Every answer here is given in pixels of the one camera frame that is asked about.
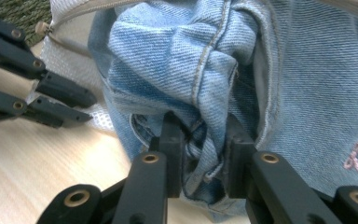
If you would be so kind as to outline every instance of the jeans seam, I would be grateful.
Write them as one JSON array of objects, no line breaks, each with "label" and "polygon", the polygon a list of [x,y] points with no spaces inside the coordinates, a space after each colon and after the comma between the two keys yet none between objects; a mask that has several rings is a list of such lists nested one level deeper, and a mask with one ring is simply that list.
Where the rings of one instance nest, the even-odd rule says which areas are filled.
[{"label": "jeans seam", "polygon": [[223,30],[224,23],[226,22],[227,5],[229,5],[229,2],[230,0],[225,0],[225,4],[223,5],[223,9],[222,9],[222,20],[219,22],[218,29],[214,34],[214,36],[212,37],[211,41],[208,43],[208,45],[206,45],[203,48],[199,63],[197,64],[196,75],[194,76],[194,82],[191,92],[193,105],[197,105],[198,86],[199,86],[198,83],[200,82],[200,77],[201,77],[201,66],[204,63],[204,60],[207,58],[206,56],[207,56],[208,48],[216,43],[216,39],[218,38],[218,36]]}]

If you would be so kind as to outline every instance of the green fabric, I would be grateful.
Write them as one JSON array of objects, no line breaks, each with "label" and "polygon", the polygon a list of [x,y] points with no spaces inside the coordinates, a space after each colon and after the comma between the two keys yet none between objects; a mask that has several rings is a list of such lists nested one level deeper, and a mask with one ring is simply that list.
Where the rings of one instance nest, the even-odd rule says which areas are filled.
[{"label": "green fabric", "polygon": [[43,36],[34,32],[39,21],[51,22],[49,0],[0,0],[0,19],[15,24],[26,34],[25,42],[33,46]]}]

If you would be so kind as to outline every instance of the blue jeans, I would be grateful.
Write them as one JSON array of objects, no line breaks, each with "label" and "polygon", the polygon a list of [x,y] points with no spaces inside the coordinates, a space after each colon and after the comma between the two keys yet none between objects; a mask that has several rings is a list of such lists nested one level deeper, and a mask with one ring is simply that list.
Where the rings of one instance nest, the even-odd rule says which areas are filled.
[{"label": "blue jeans", "polygon": [[315,189],[358,185],[358,19],[316,1],[156,1],[97,13],[89,49],[132,159],[174,111],[182,198],[243,215],[221,183],[227,113]]}]

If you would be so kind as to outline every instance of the wooden table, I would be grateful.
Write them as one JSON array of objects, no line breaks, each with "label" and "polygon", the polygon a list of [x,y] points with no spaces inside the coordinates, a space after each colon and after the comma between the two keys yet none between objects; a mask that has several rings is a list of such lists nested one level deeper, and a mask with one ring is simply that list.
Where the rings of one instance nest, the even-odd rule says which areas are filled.
[{"label": "wooden table", "polygon": [[[0,69],[1,91],[25,98],[31,85]],[[25,119],[0,122],[0,223],[36,223],[63,189],[81,183],[104,190],[130,167],[114,134],[88,126],[57,130]],[[168,223],[212,222],[198,207],[169,199]],[[249,221],[234,217],[225,223]]]}]

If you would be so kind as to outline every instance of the pink embroidery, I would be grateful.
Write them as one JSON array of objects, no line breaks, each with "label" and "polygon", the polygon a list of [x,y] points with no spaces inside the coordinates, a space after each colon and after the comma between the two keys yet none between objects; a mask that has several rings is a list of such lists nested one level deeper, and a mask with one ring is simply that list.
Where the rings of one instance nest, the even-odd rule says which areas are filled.
[{"label": "pink embroidery", "polygon": [[354,167],[354,169],[356,169],[356,171],[358,172],[358,159],[357,159],[357,154],[358,154],[358,141],[357,143],[354,145],[353,147],[353,151],[351,152],[351,155],[347,158],[347,160],[344,162],[344,168],[349,170],[352,167]]}]

